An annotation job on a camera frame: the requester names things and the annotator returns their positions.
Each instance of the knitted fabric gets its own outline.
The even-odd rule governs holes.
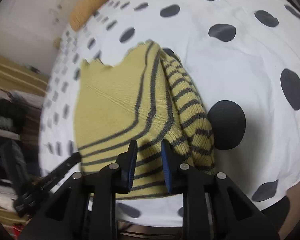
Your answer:
[[[214,171],[214,139],[191,79],[179,58],[147,41],[115,67],[100,60],[81,66],[74,118],[75,138],[86,173],[99,171],[138,141],[133,187],[119,199],[167,194],[161,141],[167,139],[184,162]]]

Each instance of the blue gripper pad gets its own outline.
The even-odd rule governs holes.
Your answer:
[[[164,182],[168,189],[168,193],[172,192],[172,175],[169,166],[169,154],[170,154],[170,145],[167,140],[163,140],[161,142],[161,159],[162,159],[162,167],[163,167],[163,175],[164,175]]]

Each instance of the folded clothes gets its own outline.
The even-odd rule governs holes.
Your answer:
[[[10,139],[13,139],[16,141],[20,141],[20,135],[10,132],[10,131],[0,129],[0,136],[5,137],[5,138],[10,138]]]
[[[0,116],[0,129],[7,131],[14,131],[13,121],[11,118]]]
[[[214,172],[214,139],[205,109],[175,54],[147,41],[119,65],[97,59],[82,63],[74,130],[84,172],[96,172],[138,141],[133,187],[117,198],[167,194],[161,141],[167,139],[184,162]]]
[[[0,99],[0,116],[11,118],[17,132],[22,131],[26,117],[25,111],[21,107],[8,100]]]

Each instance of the mustard knit blanket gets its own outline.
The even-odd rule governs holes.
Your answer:
[[[74,118],[85,173],[99,171],[138,141],[133,187],[117,199],[167,195],[160,144],[167,139],[184,162],[214,172],[214,138],[197,91],[179,58],[147,41],[112,67],[82,63]]]

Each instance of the polka dot bedsheet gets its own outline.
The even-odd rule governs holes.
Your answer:
[[[77,33],[68,26],[41,116],[42,175],[76,151],[80,62],[115,65],[149,39],[175,52],[193,79],[217,170],[261,210],[284,197],[300,181],[300,13],[286,0],[109,0]],[[120,219],[182,225],[181,195],[120,202]]]

